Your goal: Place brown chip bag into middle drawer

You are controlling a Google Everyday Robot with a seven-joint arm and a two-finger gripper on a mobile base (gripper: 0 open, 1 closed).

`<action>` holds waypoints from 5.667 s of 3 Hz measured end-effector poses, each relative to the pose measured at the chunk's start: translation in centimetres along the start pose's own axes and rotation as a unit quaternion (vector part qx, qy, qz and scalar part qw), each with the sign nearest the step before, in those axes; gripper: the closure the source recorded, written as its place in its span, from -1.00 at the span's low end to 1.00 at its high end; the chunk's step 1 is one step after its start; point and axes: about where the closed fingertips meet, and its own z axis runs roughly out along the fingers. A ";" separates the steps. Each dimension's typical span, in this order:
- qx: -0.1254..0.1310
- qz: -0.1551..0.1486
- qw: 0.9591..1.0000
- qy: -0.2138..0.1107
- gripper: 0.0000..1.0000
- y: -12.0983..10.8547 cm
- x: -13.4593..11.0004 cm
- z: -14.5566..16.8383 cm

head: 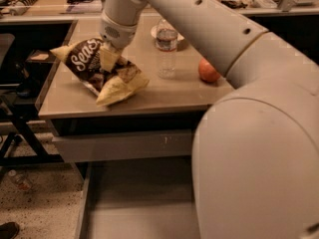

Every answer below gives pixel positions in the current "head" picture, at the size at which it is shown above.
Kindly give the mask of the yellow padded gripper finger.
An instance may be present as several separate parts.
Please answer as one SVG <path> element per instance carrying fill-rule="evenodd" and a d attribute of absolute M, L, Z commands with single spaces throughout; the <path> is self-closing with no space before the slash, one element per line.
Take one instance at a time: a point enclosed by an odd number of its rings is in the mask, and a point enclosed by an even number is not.
<path fill-rule="evenodd" d="M 110 73 L 121 54 L 121 49 L 113 47 L 110 43 L 104 43 L 100 47 L 101 69 Z"/>

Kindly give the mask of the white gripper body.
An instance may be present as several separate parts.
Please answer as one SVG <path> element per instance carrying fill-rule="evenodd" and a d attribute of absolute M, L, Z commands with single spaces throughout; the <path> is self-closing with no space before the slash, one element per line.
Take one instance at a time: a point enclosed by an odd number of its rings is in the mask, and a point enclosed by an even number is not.
<path fill-rule="evenodd" d="M 100 35 L 105 42 L 117 49 L 123 49 L 132 42 L 137 28 L 137 24 L 122 25 L 111 19 L 105 12 L 101 14 Z"/>

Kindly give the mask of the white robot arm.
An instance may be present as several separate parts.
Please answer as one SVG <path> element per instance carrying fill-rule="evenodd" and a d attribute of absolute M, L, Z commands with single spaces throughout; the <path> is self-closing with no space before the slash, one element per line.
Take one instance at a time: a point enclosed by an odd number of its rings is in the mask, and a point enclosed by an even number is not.
<path fill-rule="evenodd" d="M 216 0 L 106 0 L 103 38 L 126 47 L 146 5 L 234 88 L 193 139 L 200 238 L 318 239 L 318 66 Z"/>

